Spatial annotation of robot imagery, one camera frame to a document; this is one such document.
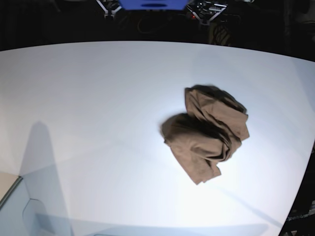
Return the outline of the brown t-shirt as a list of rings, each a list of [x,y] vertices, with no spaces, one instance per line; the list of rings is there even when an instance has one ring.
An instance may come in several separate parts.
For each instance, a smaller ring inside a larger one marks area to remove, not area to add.
[[[164,142],[196,185],[221,175],[227,161],[249,138],[247,109],[216,86],[195,85],[184,90],[185,113],[160,127]]]

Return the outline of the blue plastic bin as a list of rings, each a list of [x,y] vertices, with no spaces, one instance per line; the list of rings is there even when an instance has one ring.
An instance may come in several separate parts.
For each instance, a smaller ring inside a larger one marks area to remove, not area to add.
[[[183,10],[188,0],[119,0],[125,10]]]

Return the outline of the black power strip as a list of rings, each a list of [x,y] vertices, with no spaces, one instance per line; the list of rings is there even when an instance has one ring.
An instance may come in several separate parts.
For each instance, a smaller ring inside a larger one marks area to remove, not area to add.
[[[219,0],[194,0],[187,5],[187,9],[200,19],[212,17],[227,7],[227,2]]]

